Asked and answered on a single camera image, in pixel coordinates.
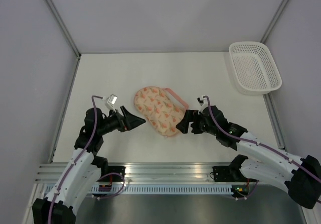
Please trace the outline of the floral mesh laundry bag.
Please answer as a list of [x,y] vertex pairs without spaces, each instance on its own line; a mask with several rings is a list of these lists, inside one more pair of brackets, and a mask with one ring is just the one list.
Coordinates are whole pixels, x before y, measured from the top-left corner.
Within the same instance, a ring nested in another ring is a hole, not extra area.
[[183,119],[189,105],[170,88],[148,86],[134,97],[135,108],[164,137],[179,133],[176,125]]

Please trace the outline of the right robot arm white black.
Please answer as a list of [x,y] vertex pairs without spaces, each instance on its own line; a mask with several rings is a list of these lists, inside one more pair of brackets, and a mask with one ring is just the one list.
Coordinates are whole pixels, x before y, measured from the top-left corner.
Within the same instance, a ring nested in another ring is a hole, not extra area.
[[176,128],[183,134],[189,129],[193,134],[211,134],[224,147],[237,151],[229,164],[232,180],[262,181],[307,209],[320,202],[320,163],[315,157],[303,158],[260,142],[246,128],[227,121],[216,106],[187,110]]

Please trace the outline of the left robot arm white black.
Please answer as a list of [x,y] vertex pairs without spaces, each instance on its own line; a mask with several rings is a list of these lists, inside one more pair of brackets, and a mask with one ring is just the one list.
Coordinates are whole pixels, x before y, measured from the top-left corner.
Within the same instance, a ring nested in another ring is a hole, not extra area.
[[108,160],[99,157],[103,136],[112,132],[133,130],[146,121],[125,107],[105,115],[97,107],[87,110],[84,126],[63,173],[51,191],[32,205],[34,223],[75,223],[80,205],[95,182],[108,179]]

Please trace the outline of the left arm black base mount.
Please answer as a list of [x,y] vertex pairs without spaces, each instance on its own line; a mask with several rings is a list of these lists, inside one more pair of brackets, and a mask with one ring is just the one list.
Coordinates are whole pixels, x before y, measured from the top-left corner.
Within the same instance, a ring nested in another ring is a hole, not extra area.
[[125,177],[125,166],[109,166],[106,173],[103,174],[99,181],[108,183],[122,182],[122,178]]

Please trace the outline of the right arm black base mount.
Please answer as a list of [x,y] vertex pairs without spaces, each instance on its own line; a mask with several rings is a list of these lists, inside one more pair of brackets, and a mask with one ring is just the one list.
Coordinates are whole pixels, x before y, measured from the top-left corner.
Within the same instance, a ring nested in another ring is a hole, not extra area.
[[215,182],[240,182],[242,178],[233,176],[228,166],[213,166],[211,177]]

